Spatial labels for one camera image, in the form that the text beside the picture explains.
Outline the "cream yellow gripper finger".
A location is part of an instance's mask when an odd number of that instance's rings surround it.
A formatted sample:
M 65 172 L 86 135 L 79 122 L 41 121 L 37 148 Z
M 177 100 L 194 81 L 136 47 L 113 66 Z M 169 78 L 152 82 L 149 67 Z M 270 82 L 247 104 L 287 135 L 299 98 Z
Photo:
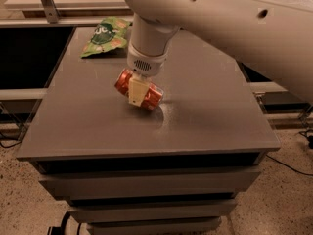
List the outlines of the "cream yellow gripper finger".
M 128 99 L 129 103 L 140 107 L 150 88 L 150 80 L 140 74 L 134 73 L 129 79 Z

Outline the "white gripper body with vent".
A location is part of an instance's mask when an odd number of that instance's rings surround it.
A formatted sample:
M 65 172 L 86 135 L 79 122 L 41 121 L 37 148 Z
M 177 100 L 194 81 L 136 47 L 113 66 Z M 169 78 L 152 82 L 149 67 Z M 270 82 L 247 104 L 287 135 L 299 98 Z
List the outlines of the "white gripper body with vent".
M 133 71 L 145 77 L 159 74 L 164 66 L 167 54 L 160 56 L 148 56 L 135 49 L 132 44 L 128 45 L 127 64 Z

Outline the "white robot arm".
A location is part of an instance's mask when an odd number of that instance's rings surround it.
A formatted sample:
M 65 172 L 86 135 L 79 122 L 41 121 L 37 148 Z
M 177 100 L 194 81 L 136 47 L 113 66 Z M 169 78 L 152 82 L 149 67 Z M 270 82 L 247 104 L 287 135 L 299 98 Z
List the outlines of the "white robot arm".
M 267 0 L 125 0 L 134 12 L 128 66 L 159 73 L 183 28 L 313 103 L 313 11 Z

